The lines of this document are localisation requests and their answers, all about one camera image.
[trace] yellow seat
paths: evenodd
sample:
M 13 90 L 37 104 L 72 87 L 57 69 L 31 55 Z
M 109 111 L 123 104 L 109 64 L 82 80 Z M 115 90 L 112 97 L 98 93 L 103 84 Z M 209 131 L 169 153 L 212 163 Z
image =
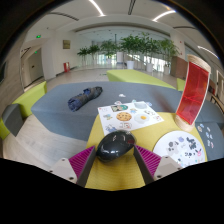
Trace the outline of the yellow seat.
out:
M 47 92 L 47 82 L 42 82 L 18 97 L 12 104 L 18 103 L 23 118 L 32 114 L 31 107 Z

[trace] black object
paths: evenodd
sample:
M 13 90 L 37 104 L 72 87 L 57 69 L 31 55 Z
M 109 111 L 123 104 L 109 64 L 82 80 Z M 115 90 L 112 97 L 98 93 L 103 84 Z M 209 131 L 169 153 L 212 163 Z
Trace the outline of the black object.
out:
M 135 137 L 131 132 L 118 130 L 106 135 L 98 145 L 96 156 L 102 162 L 110 162 L 134 147 Z
M 88 101 L 97 98 L 102 92 L 102 87 L 94 87 L 94 88 L 87 88 L 83 90 L 83 94 L 79 94 L 78 96 L 72 97 L 68 101 L 68 107 L 71 111 L 76 111 L 83 105 L 85 105 Z
M 23 126 L 19 104 L 11 104 L 7 106 L 2 114 L 2 120 L 6 128 L 16 136 Z

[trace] table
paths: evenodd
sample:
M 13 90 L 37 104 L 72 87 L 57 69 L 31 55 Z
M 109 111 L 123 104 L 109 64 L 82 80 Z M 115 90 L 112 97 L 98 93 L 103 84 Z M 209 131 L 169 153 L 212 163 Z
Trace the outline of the table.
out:
M 174 122 L 174 113 L 158 112 L 158 114 L 164 119 L 164 122 L 131 131 L 137 139 L 136 144 L 150 151 L 153 151 L 157 141 L 163 135 L 171 131 L 181 130 Z M 207 161 L 205 146 L 197 129 L 194 128 L 190 134 L 195 136 L 203 146 Z M 95 146 L 97 149 L 103 137 L 103 128 L 98 115 L 93 124 L 86 148 Z M 107 164 L 95 158 L 86 183 L 86 188 L 113 191 L 145 186 L 133 152 L 133 150 L 130 150 L 128 153 Z

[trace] wall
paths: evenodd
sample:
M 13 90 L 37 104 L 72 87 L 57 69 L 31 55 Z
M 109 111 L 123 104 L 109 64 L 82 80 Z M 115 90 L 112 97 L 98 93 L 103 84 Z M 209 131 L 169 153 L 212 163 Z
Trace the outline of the wall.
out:
M 70 49 L 63 49 L 63 40 L 70 40 Z M 81 57 L 77 55 L 82 47 L 91 46 L 88 38 L 81 38 L 75 32 L 54 32 L 41 47 L 42 65 L 46 80 L 64 72 L 63 63 L 69 62 L 70 68 L 81 65 Z
M 44 76 L 42 61 L 41 61 L 41 48 L 32 54 L 29 59 L 29 70 L 31 82 L 37 80 L 38 78 Z
M 181 35 L 180 32 L 173 29 L 170 32 L 170 39 L 174 42 L 174 45 L 178 47 L 179 55 L 178 57 L 185 60 L 185 44 L 184 44 L 184 37 Z
M 22 75 L 22 82 L 23 82 L 23 86 L 26 87 L 28 86 L 32 80 L 30 77 L 30 70 L 29 70 L 29 62 L 28 62 L 28 58 L 38 49 L 40 49 L 40 45 L 31 47 L 25 54 L 24 56 L 21 58 L 21 75 Z
M 6 77 L 0 85 L 0 116 L 2 116 L 6 106 L 10 105 L 24 93 L 20 76 L 20 48 L 25 35 L 26 32 L 21 34 L 6 57 L 6 61 L 8 62 Z

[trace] potted plant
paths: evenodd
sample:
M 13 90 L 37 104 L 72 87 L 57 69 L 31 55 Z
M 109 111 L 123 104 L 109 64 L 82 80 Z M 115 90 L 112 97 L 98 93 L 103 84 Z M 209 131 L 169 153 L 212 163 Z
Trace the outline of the potted plant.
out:
M 123 63 L 124 62 L 124 53 L 123 53 L 123 49 L 120 46 L 120 44 L 117 44 L 117 63 Z
M 129 35 L 128 37 L 121 38 L 120 47 L 123 49 L 124 52 L 127 52 L 129 56 L 132 57 L 131 61 L 127 61 L 127 69 L 133 69 L 134 68 L 134 60 L 133 56 L 136 54 L 136 52 L 139 51 L 140 47 L 140 38 L 138 36 L 132 36 Z
M 152 58 L 154 54 L 159 52 L 159 45 L 157 40 L 153 40 L 152 38 L 148 40 L 147 43 L 147 56 L 149 56 L 149 61 L 146 64 L 146 71 L 152 72 L 153 71 L 153 64 L 152 64 Z
M 155 53 L 159 53 L 159 44 L 157 40 L 149 39 L 150 34 L 142 32 L 142 35 L 140 51 L 146 58 L 146 61 L 144 61 L 146 64 L 146 71 L 152 72 L 152 58 Z
M 93 61 L 93 64 L 96 64 L 96 54 L 97 52 L 100 51 L 100 48 L 98 45 L 92 45 L 88 48 L 88 54 L 90 54 L 92 56 L 92 61 Z
M 79 52 L 77 53 L 77 55 L 82 57 L 82 66 L 86 65 L 86 56 L 88 53 L 89 51 L 87 47 L 80 48 Z
M 107 63 L 111 64 L 111 57 L 116 53 L 117 45 L 112 40 L 103 41 L 100 51 L 107 56 Z
M 169 75 L 171 60 L 173 56 L 179 55 L 178 47 L 172 40 L 164 39 L 159 41 L 160 53 L 165 61 L 164 74 Z

